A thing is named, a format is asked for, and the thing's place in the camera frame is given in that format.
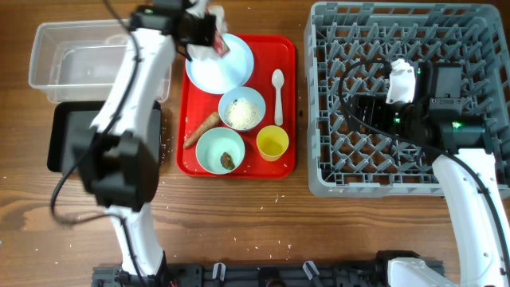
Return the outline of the red snack wrapper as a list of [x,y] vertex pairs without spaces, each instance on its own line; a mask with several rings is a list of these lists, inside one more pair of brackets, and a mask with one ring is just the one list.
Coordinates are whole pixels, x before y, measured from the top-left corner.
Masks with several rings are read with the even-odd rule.
[[219,57],[224,57],[230,51],[229,46],[218,31],[214,35],[213,49]]

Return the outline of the white bowl with rice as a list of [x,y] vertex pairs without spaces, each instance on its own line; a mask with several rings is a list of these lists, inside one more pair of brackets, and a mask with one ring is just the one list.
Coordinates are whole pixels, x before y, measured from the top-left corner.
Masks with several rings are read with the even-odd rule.
[[225,93],[218,104],[222,122],[238,132],[254,129],[264,119],[265,112],[263,96],[257,90],[244,86]]

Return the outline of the yellow plastic cup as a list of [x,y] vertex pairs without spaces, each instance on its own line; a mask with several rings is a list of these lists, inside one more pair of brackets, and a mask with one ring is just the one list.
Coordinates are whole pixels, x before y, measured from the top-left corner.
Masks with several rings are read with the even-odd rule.
[[289,137],[280,126],[269,125],[258,132],[256,144],[261,157],[266,161],[274,162],[287,151]]

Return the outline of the mint green bowl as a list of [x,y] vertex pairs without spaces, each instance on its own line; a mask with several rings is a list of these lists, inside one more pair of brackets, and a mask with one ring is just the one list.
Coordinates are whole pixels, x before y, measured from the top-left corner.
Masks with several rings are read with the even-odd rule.
[[[224,154],[230,158],[229,165],[222,165]],[[198,140],[195,154],[199,165],[213,175],[224,175],[240,167],[245,158],[245,144],[241,136],[230,128],[212,128]]]

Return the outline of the white napkin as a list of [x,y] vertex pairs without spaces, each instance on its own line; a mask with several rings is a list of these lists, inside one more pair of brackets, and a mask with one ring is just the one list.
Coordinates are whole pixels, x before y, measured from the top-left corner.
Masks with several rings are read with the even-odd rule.
[[[228,27],[223,7],[220,5],[211,5],[209,3],[207,14],[212,14],[216,17],[216,31],[218,31],[224,38],[224,35],[228,31]],[[207,59],[218,60],[222,58],[216,54],[213,46],[188,45],[187,51],[194,60],[204,61]]]

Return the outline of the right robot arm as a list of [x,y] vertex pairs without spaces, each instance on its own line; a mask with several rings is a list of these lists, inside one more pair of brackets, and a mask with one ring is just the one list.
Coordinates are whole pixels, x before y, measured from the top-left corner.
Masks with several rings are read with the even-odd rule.
[[453,224],[461,285],[509,284],[509,223],[496,182],[491,132],[482,116],[465,115],[462,67],[403,59],[373,60],[385,96],[342,100],[351,130],[362,128],[425,151]]

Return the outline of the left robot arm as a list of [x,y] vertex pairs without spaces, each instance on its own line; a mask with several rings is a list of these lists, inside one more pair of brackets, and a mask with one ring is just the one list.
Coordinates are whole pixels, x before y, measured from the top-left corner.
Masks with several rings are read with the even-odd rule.
[[158,82],[181,48],[188,59],[216,57],[226,21],[222,6],[208,1],[156,1],[138,6],[122,27],[128,42],[120,70],[73,152],[85,190],[116,229],[121,282],[141,286],[160,279],[166,265],[151,213],[159,159],[147,143]]

